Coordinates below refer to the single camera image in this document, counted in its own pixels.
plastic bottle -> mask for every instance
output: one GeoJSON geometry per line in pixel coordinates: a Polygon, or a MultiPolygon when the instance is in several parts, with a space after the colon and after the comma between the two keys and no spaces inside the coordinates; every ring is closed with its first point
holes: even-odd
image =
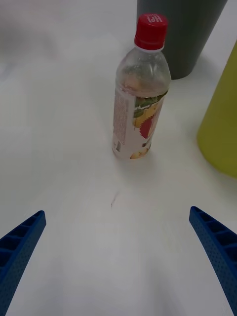
{"type": "Polygon", "coordinates": [[[113,151],[119,158],[140,158],[150,149],[171,82],[168,64],[161,52],[166,30],[166,17],[141,15],[135,47],[117,68],[113,151]]]}

